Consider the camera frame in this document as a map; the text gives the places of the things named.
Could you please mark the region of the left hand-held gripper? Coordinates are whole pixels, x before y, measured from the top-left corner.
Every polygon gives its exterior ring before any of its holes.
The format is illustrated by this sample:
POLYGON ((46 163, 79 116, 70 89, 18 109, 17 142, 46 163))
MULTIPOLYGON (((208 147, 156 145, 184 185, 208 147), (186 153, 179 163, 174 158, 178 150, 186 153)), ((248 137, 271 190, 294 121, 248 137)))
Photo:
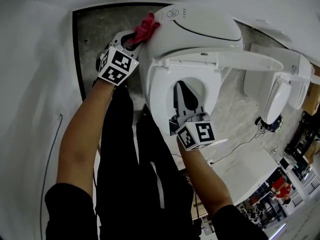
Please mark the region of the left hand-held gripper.
POLYGON ((137 68, 137 58, 145 43, 127 41, 135 36, 134 30, 124 30, 113 37, 108 48, 99 57, 98 80, 119 86, 137 68))

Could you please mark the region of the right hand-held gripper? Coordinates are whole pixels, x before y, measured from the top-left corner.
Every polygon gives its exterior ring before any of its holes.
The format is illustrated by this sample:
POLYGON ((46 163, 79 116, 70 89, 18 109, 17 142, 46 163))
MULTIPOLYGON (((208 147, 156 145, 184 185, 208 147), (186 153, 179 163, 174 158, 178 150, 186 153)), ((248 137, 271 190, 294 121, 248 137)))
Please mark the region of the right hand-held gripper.
POLYGON ((174 85, 173 107, 177 118, 169 121, 170 135, 177 135, 186 151, 199 150, 216 141, 203 99, 190 84, 180 80, 174 85))

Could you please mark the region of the red cleaning cloth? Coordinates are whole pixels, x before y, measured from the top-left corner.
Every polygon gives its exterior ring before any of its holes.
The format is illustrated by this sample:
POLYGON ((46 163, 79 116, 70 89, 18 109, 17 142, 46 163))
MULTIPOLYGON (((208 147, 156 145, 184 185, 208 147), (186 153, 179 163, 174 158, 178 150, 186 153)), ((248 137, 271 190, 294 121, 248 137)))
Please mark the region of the red cleaning cloth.
POLYGON ((140 42, 147 41, 152 37, 154 31, 160 26, 161 24, 155 20, 155 15, 152 12, 149 12, 142 20, 141 24, 135 27, 135 36, 130 38, 128 42, 135 45, 140 42))

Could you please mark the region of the white oval tankless toilet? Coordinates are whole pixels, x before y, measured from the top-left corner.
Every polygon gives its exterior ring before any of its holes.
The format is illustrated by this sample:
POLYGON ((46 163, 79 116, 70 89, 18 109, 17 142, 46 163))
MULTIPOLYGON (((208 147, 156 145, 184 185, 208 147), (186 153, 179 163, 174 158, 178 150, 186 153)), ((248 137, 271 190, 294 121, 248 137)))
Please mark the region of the white oval tankless toilet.
POLYGON ((142 91, 160 130, 170 135, 169 121, 177 118, 174 86, 191 85, 211 113, 221 85, 231 69, 279 72, 283 64, 259 53, 245 51, 234 19, 213 8, 173 4, 158 10, 160 23, 138 55, 142 91))

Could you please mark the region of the person's right forearm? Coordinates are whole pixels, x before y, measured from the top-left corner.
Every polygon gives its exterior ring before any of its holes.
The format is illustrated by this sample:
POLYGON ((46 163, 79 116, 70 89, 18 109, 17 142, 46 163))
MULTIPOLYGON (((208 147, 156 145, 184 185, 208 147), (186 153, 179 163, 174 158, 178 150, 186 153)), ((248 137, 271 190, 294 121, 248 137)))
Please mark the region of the person's right forearm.
POLYGON ((181 141, 176 140, 193 188, 209 217, 213 218, 221 208, 233 204, 230 192, 198 149, 186 151, 181 141))

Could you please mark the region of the person's left forearm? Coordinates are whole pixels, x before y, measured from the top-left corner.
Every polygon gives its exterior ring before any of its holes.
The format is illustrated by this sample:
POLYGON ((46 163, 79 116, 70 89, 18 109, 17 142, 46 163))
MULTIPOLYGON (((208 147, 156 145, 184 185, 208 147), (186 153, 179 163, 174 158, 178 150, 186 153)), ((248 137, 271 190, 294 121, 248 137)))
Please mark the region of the person's left forearm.
POLYGON ((94 164, 114 85, 98 79, 70 120, 59 148, 57 184, 69 184, 93 197, 94 164))

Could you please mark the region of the white toilet with tank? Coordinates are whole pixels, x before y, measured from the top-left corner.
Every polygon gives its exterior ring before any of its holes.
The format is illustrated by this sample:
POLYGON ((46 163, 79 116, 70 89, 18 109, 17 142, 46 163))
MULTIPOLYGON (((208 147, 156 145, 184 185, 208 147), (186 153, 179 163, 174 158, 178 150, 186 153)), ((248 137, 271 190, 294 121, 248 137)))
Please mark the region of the white toilet with tank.
POLYGON ((243 91, 258 105, 259 116, 267 123, 273 123, 288 103, 291 81, 310 81, 314 69, 302 54, 280 47, 264 47, 251 44, 251 52, 269 56, 281 62, 281 71, 247 71, 243 91))

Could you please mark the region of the white toilet with raised lid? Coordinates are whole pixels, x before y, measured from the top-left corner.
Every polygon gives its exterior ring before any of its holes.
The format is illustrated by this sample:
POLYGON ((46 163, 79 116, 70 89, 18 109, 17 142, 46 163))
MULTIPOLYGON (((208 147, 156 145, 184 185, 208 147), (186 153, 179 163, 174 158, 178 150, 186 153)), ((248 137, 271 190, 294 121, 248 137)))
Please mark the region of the white toilet with raised lid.
POLYGON ((299 110, 305 100, 309 89, 310 81, 295 81, 290 82, 291 91, 288 98, 288 104, 294 109, 299 110))

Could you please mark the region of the black headset with green trim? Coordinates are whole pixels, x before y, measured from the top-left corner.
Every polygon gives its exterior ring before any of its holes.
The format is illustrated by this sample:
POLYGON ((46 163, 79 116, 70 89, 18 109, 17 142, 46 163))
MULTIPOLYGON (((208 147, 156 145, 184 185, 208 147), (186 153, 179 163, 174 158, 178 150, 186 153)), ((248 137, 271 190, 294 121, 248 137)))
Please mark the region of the black headset with green trim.
POLYGON ((261 129, 263 129, 263 130, 265 130, 265 131, 268 131, 268 132, 271 132, 271 133, 276 133, 276 132, 281 128, 281 126, 283 125, 283 121, 284 121, 284 119, 283 119, 283 117, 282 117, 281 114, 280 114, 280 115, 276 118, 276 120, 275 120, 273 123, 271 123, 271 124, 267 124, 267 123, 264 122, 264 121, 262 120, 262 118, 259 116, 259 117, 255 120, 254 124, 255 124, 256 126, 259 126, 261 129))

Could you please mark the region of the white counter block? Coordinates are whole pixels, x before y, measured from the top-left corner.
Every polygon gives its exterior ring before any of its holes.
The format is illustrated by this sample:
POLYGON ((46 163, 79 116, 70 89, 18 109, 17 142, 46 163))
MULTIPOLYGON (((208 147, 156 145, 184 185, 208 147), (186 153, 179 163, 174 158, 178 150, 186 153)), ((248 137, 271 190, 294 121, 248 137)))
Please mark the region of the white counter block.
POLYGON ((270 177, 278 164, 265 149, 261 149, 233 153, 211 168, 227 186, 233 204, 238 205, 270 177))

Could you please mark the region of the person's black clothing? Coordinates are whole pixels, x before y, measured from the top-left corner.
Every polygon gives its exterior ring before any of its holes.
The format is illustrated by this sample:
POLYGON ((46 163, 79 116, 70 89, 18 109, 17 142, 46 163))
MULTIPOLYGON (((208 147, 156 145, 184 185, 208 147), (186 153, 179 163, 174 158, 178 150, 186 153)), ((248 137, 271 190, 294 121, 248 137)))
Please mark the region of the person's black clothing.
MULTIPOLYGON (((179 172, 149 111, 136 129, 133 117, 127 86, 115 86, 96 151, 93 195, 53 185, 45 195, 46 240, 199 240, 189 175, 179 172)), ((208 218, 217 240, 268 240, 234 204, 208 218)))

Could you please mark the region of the black metal rack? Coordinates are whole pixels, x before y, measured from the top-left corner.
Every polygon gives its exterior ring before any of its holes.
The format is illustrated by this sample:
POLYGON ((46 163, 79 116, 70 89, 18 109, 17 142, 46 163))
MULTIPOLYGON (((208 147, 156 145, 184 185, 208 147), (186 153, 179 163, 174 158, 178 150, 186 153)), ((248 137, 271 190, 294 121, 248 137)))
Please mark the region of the black metal rack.
POLYGON ((303 111, 298 127, 284 150, 296 162, 295 173, 301 174, 307 168, 304 156, 316 137, 320 139, 320 112, 310 115, 303 111))

